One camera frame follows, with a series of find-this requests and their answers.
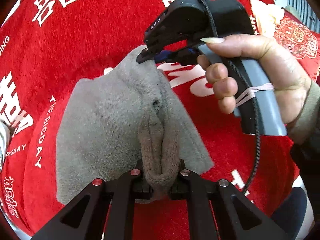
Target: red fleece blanket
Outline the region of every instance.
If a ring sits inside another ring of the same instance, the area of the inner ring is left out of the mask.
[[[0,119],[15,130],[0,174],[0,199],[26,233],[33,235],[63,208],[56,200],[56,134],[76,82],[115,67],[143,43],[145,29],[172,1],[22,0],[0,29]],[[249,0],[239,1],[252,16]],[[159,68],[215,162],[203,178],[225,178],[242,188],[252,169],[254,137],[242,134],[233,115],[220,113],[198,65]],[[261,163],[247,197],[267,215],[297,175],[291,145],[287,137],[262,138]],[[134,239],[188,239],[188,234],[185,201],[136,205]]]

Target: hand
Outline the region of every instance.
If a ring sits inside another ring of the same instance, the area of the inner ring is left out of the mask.
[[[221,38],[203,39],[207,46],[223,57],[251,57],[259,60],[262,68],[275,87],[275,95],[280,108],[282,121],[293,122],[301,112],[311,79],[298,61],[274,39],[255,35],[231,35]],[[198,63],[206,71],[206,78],[213,84],[219,108],[230,114],[236,107],[234,95],[238,85],[222,63],[210,65],[205,55],[198,57]]]

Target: fingernail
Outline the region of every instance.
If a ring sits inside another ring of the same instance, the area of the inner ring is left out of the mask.
[[[219,70],[219,65],[217,65],[213,70],[212,70],[212,75],[215,79],[220,79],[220,70]]]
[[[209,44],[222,43],[225,41],[224,38],[202,38],[200,40]]]

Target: pink rubber band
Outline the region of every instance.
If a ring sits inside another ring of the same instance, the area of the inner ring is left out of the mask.
[[[256,96],[255,92],[258,92],[259,90],[275,90],[275,88],[273,87],[273,84],[271,84],[271,83],[266,83],[266,84],[263,84],[262,86],[259,86],[259,87],[247,88],[236,99],[236,107],[242,105],[243,103],[250,100],[251,98],[254,98]]]

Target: folded sock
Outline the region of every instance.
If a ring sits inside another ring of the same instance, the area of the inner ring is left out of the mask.
[[[131,51],[105,76],[75,86],[57,134],[57,199],[68,203],[95,178],[111,180],[142,158],[144,176],[161,197],[179,158],[203,173],[213,162],[183,105],[154,61]]]

